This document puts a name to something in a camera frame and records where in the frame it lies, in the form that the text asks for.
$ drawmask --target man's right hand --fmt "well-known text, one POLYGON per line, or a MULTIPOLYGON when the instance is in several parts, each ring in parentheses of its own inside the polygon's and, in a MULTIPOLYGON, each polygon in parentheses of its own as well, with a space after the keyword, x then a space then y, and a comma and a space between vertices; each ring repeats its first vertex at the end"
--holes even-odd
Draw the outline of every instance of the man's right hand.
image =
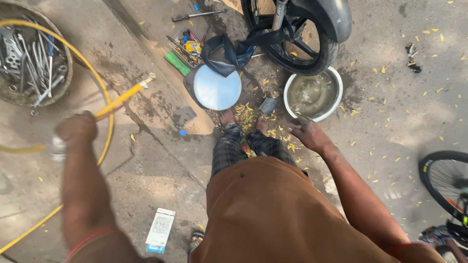
POLYGON ((287 131, 296 136, 305 147, 323 155, 327 149, 336 148, 330 137, 323 131, 322 127, 315 121, 310 121, 302 116, 294 120, 294 124, 300 128, 288 127, 287 131))

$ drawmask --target front fork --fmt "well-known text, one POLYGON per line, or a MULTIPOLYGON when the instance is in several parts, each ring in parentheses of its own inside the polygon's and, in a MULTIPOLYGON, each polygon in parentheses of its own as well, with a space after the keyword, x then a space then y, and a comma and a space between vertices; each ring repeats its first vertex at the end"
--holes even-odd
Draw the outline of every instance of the front fork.
POLYGON ((276 12, 275 17, 273 18, 273 31, 276 31, 281 28, 283 19, 286 14, 286 4, 289 0, 277 0, 276 1, 276 12))

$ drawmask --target concrete ground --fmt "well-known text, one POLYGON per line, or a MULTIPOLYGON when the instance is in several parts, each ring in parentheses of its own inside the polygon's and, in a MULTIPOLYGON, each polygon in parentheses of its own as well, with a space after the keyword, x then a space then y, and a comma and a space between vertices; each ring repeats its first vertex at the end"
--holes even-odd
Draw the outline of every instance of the concrete ground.
MULTIPOLYGON (((126 114, 121 112, 117 118, 121 123, 115 127, 110 149, 110 154, 115 155, 106 157, 103 166, 108 167, 102 169, 107 174, 119 225, 137 250, 143 253, 155 210, 163 207, 177 214, 162 258, 167 262, 185 262, 191 231, 206 225, 205 188, 217 119, 214 113, 199 108, 186 90, 190 91, 193 74, 183 78, 164 60, 170 50, 165 35, 174 35, 188 26, 202 36, 211 25, 208 36, 226 32, 233 42, 242 40, 248 29, 240 2, 198 0, 196 3, 203 11, 228 8, 228 12, 193 18, 193 26, 189 21, 170 21, 173 15, 195 12, 194 2, 189 0, 27 2, 57 25, 116 93, 124 92, 149 72, 156 73, 157 80, 150 89, 132 98, 126 114), (182 129, 187 136, 178 135, 182 129)), ((341 104, 345 112, 338 108, 321 125, 414 241, 423 229, 442 224, 448 218, 420 183, 417 161, 436 150, 468 150, 463 137, 468 121, 464 103, 468 98, 465 89, 468 72, 466 60, 461 60, 468 51, 468 26, 461 22, 468 3, 369 0, 350 1, 350 5, 353 33, 341 44, 340 55, 333 65, 344 81, 341 104), (410 42, 416 43, 419 50, 415 56, 423 69, 419 74, 406 67, 404 47, 410 42), (386 73, 380 72, 382 66, 386 66, 386 73), (351 116, 350 112, 358 108, 359 113, 351 116)), ((266 56, 253 58, 240 71, 243 91, 238 103, 250 102, 257 113, 263 94, 281 101, 290 73, 266 56)), ((61 118, 72 111, 89 109, 85 95, 92 95, 97 89, 92 90, 94 83, 86 76, 86 70, 78 66, 75 72, 76 87, 71 89, 69 98, 41 111, 40 117, 46 120, 43 123, 31 119, 28 109, 0 104, 2 134, 8 134, 1 144, 21 147, 39 143, 61 118), (40 131, 39 135, 27 132, 30 127, 40 131)), ((280 132, 277 128, 288 123, 284 107, 280 106, 275 116, 275 121, 269 121, 269 129, 276 128, 277 136, 285 136, 285 130, 280 132)), ((96 141, 96 148, 102 147, 104 138, 96 141)), ((309 168, 316 187, 340 208, 331 175, 324 162, 315 158, 317 154, 304 148, 292 154, 295 160, 302 159, 299 166, 309 168)), ((0 227, 3 246, 60 203, 60 166, 53 164, 45 152, 21 157, 2 154, 0 163, 6 167, 0 189, 7 185, 11 190, 7 206, 2 204, 8 210, 4 213, 2 209, 4 214, 0 214, 0 225, 7 226, 0 227), (37 175, 47 180, 40 182, 37 175)), ((66 253, 57 215, 5 255, 19 263, 54 263, 64 262, 66 253)))

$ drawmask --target person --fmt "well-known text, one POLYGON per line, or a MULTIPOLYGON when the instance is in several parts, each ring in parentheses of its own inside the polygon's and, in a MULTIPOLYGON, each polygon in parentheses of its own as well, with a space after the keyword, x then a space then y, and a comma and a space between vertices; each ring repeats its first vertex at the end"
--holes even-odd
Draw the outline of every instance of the person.
MULTIPOLYGON (((206 233, 190 240, 192 263, 380 262, 443 263, 430 246, 411 243, 383 203, 316 122, 303 117, 287 130, 326 162, 346 218, 312 184, 286 146, 265 136, 260 117, 241 149, 242 129, 232 111, 221 117, 224 135, 213 151, 206 189, 206 233)), ((107 185, 96 165, 90 112, 62 121, 67 143, 63 230, 70 263, 159 263, 140 257, 116 225, 107 185)))

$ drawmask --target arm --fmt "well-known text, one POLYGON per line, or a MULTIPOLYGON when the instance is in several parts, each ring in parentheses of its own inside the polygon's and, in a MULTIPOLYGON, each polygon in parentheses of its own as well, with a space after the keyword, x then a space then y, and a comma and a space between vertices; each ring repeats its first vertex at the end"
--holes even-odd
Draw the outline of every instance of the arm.
POLYGON ((67 144, 63 175, 63 230, 70 249, 98 231, 116 228, 107 184, 92 148, 97 128, 87 111, 66 119, 57 134, 67 144))
POLYGON ((322 127, 303 117, 299 117, 298 121, 301 128, 288 128, 288 131, 301 140, 305 147, 317 152, 327 164, 351 226, 387 252, 396 245, 409 243, 403 229, 346 161, 322 127))

